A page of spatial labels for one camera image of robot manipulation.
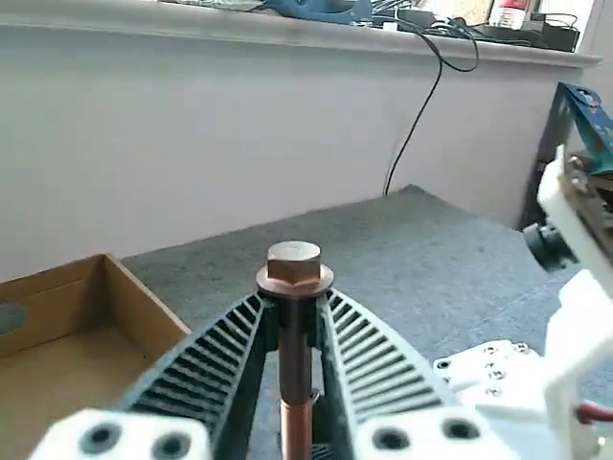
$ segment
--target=hex bolt head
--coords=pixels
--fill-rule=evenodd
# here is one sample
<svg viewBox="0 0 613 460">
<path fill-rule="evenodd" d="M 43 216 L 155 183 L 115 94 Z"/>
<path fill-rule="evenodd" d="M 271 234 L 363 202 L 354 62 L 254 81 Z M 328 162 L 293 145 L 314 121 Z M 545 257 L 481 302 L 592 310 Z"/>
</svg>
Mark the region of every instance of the hex bolt head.
<svg viewBox="0 0 613 460">
<path fill-rule="evenodd" d="M 297 285 L 317 282 L 321 271 L 321 249 L 305 241 L 278 242 L 268 249 L 268 278 Z"/>
<path fill-rule="evenodd" d="M 268 249 L 258 272 L 260 290 L 281 297 L 316 297 L 328 289 L 334 274 L 321 263 L 321 249 L 306 241 L 283 241 Z"/>
</svg>

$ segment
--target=blue object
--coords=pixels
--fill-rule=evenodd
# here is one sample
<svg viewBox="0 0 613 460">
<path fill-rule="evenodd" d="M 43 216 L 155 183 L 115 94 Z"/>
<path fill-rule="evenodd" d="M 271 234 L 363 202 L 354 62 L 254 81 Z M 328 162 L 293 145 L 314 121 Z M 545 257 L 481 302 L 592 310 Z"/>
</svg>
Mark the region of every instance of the blue object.
<svg viewBox="0 0 613 460">
<path fill-rule="evenodd" d="M 331 0 L 267 0 L 265 8 L 278 14 L 307 21 L 330 22 L 351 25 L 373 21 L 371 0 L 355 0 L 345 11 L 336 11 Z"/>
<path fill-rule="evenodd" d="M 613 121 L 602 108 L 601 97 L 591 89 L 560 83 L 585 151 L 590 175 L 613 173 Z"/>
</svg>

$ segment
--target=copper bolt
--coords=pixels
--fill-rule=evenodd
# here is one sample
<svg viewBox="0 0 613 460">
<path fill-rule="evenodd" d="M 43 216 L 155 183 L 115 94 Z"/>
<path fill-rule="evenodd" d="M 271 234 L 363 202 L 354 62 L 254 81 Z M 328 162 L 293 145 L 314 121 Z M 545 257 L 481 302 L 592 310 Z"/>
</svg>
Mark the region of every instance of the copper bolt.
<svg viewBox="0 0 613 460">
<path fill-rule="evenodd" d="M 311 350 L 308 316 L 315 298 L 330 287 L 332 271 L 321 249 L 304 241 L 284 241 L 268 250 L 258 272 L 260 290 L 276 298 L 279 317 L 279 386 L 284 460 L 311 456 Z"/>
</svg>

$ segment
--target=white plastic mount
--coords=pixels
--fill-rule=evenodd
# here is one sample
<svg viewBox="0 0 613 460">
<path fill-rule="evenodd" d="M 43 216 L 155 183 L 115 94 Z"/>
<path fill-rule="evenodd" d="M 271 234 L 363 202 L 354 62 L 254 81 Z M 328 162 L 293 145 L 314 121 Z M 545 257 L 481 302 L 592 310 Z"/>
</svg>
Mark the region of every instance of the white plastic mount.
<svg viewBox="0 0 613 460">
<path fill-rule="evenodd" d="M 461 406 L 379 417 L 358 431 L 357 460 L 519 459 L 486 419 Z"/>
<path fill-rule="evenodd" d="M 210 460 L 204 425 L 190 419 L 85 409 L 47 431 L 30 460 Z"/>
</svg>

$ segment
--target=screw hole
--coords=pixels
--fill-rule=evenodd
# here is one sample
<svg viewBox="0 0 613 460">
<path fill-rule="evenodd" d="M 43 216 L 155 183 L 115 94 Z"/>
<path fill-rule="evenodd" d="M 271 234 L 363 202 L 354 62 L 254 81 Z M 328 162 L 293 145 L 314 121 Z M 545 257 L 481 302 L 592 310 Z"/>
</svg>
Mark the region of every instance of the screw hole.
<svg viewBox="0 0 613 460">
<path fill-rule="evenodd" d="M 80 440 L 80 449 L 89 455 L 99 455 L 115 447 L 122 434 L 116 424 L 99 424 L 87 431 Z"/>
<path fill-rule="evenodd" d="M 190 451 L 192 440 L 182 433 L 162 436 L 153 445 L 153 458 L 156 460 L 178 460 Z"/>
<path fill-rule="evenodd" d="M 443 425 L 443 433 L 449 439 L 475 439 L 478 438 L 481 433 L 479 428 L 468 420 L 448 420 Z"/>
<path fill-rule="evenodd" d="M 409 447 L 409 437 L 396 428 L 380 428 L 375 432 L 373 444 L 379 450 L 402 450 Z"/>
</svg>

